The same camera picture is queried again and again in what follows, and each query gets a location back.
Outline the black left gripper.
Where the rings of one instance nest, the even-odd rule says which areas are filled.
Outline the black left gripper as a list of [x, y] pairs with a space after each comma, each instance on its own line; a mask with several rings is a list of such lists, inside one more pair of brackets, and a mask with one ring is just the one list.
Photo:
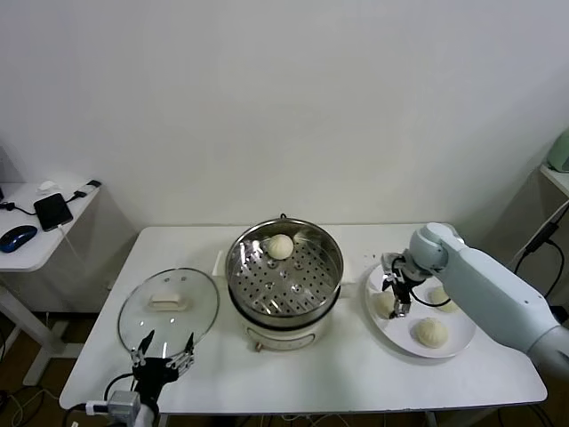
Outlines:
[[183, 351], [176, 356], [145, 359], [154, 334], [152, 329], [139, 346], [131, 350], [132, 373], [137, 381], [135, 390], [140, 394], [140, 402], [147, 406], [155, 406], [165, 385], [176, 382], [179, 374], [185, 374], [194, 363], [194, 334], [189, 336]]

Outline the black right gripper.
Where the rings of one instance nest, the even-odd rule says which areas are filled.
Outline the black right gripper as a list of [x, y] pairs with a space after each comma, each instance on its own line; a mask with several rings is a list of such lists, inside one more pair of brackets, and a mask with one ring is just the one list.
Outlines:
[[381, 283], [382, 292], [393, 288], [394, 295], [397, 298], [389, 318], [404, 318], [410, 311], [413, 289], [419, 285], [419, 282], [405, 275], [401, 261], [393, 261], [390, 271], [383, 275]]

